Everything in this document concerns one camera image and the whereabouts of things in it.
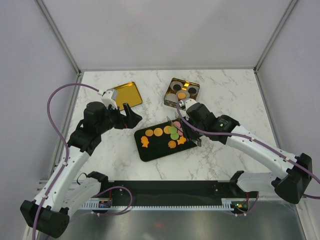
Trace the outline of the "orange swirl cookie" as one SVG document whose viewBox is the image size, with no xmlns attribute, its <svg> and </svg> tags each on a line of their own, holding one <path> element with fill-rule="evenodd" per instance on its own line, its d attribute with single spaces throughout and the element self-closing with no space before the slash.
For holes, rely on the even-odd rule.
<svg viewBox="0 0 320 240">
<path fill-rule="evenodd" d="M 168 142 L 168 147 L 169 147 L 170 149 L 174 149 L 176 146 L 177 146 L 177 144 L 176 144 L 176 142 L 175 142 L 174 140 L 170 140 L 170 141 Z"/>
</svg>

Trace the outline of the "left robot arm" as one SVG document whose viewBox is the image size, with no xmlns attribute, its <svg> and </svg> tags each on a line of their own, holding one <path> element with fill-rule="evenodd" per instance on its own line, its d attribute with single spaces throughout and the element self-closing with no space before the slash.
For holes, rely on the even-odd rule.
<svg viewBox="0 0 320 240">
<path fill-rule="evenodd" d="M 32 201 L 24 200 L 20 206 L 29 227 L 57 239 L 81 205 L 95 195 L 105 197 L 109 193 L 108 177 L 96 171 L 90 173 L 74 191 L 69 192 L 69 188 L 101 143 L 102 134 L 111 129 L 133 129 L 143 119 L 132 111 L 128 103 L 123 107 L 125 114 L 98 101 L 87 104 L 83 119 L 67 142 L 65 157 L 39 194 Z"/>
</svg>

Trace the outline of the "black round cookie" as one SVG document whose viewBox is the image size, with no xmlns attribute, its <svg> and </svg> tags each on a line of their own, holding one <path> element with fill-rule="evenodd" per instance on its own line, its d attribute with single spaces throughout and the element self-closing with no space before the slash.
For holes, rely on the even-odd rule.
<svg viewBox="0 0 320 240">
<path fill-rule="evenodd" d="M 195 95 L 197 93 L 197 89 L 195 87 L 190 87 L 188 92 L 190 95 Z"/>
<path fill-rule="evenodd" d="M 172 89 L 174 90 L 174 91 L 179 91 L 180 89 L 181 89 L 182 87 L 179 85 L 179 84 L 174 84 L 173 86 L 172 86 Z"/>
</svg>

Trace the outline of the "metal serving tongs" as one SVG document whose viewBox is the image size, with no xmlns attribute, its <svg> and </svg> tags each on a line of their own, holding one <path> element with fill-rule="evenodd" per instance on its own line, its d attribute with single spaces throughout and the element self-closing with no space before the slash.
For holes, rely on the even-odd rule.
<svg viewBox="0 0 320 240">
<path fill-rule="evenodd" d="M 176 127 L 178 131 L 180 131 L 181 133 L 183 133 L 183 130 L 181 129 L 181 127 L 175 126 L 174 125 L 174 121 L 172 121 L 168 116 L 166 116 L 167 121 L 170 123 L 171 126 Z"/>
</svg>

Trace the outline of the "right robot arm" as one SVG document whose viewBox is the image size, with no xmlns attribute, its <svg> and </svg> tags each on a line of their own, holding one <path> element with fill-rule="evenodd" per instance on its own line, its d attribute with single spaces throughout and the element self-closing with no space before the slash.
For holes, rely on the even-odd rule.
<svg viewBox="0 0 320 240">
<path fill-rule="evenodd" d="M 191 98 L 176 105 L 183 132 L 192 141 L 207 137 L 213 142 L 237 149 L 264 165 L 269 172 L 243 170 L 233 175 L 228 191 L 233 197 L 246 192 L 271 192 L 291 204 L 298 204 L 314 179 L 312 158 L 277 148 L 228 115 L 215 116 L 204 104 Z"/>
</svg>

